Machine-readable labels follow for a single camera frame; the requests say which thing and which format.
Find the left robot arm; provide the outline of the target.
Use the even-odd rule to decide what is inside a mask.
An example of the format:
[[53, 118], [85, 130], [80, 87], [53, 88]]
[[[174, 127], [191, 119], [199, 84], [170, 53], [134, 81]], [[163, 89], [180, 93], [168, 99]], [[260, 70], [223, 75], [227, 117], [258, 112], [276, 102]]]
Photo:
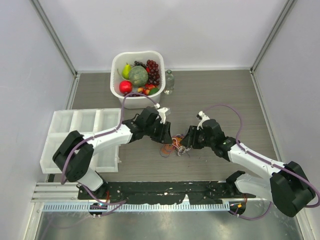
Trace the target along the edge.
[[108, 183], [90, 167], [94, 155], [105, 149], [129, 144], [147, 136], [152, 141], [169, 145], [171, 123], [167, 121], [167, 107], [146, 107], [134, 118], [123, 120], [118, 126], [92, 134], [71, 131], [52, 156], [61, 170], [64, 181], [80, 184], [79, 191], [100, 200], [109, 190]]

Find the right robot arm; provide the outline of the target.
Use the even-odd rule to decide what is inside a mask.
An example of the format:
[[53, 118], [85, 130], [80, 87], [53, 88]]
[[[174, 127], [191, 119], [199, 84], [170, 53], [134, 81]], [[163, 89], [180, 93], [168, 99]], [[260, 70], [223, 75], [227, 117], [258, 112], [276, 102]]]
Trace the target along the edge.
[[231, 175], [225, 186], [230, 197], [251, 194], [268, 200], [284, 215], [294, 217], [318, 194], [299, 164], [294, 161], [282, 163], [254, 152], [235, 138], [225, 136], [214, 119], [190, 126], [180, 143], [187, 149], [208, 147], [216, 156], [255, 173], [251, 176], [238, 171]]

